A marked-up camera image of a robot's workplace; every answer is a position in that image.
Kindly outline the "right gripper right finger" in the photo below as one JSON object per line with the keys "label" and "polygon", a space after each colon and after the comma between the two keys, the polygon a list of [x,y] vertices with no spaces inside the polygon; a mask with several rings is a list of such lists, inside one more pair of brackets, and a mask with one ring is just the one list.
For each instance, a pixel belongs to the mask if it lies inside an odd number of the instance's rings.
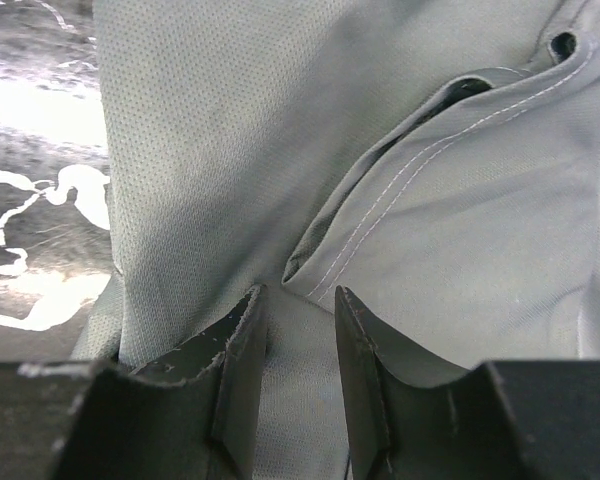
{"label": "right gripper right finger", "polygon": [[357,479],[600,479],[600,360],[466,370],[335,294]]}

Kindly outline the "grey t shirt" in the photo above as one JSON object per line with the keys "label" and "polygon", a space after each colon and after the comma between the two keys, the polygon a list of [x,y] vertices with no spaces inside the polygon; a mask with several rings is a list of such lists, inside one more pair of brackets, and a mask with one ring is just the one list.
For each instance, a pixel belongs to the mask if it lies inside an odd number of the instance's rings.
{"label": "grey t shirt", "polygon": [[600,1],[98,1],[113,272],[74,350],[138,367],[256,284],[254,475],[348,465],[334,295],[420,345],[600,358]]}

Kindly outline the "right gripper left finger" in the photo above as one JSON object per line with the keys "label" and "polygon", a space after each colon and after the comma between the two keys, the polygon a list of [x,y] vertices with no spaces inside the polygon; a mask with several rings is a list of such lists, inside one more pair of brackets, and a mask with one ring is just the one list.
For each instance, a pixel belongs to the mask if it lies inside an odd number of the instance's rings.
{"label": "right gripper left finger", "polygon": [[0,479],[248,479],[267,289],[138,368],[0,363]]}

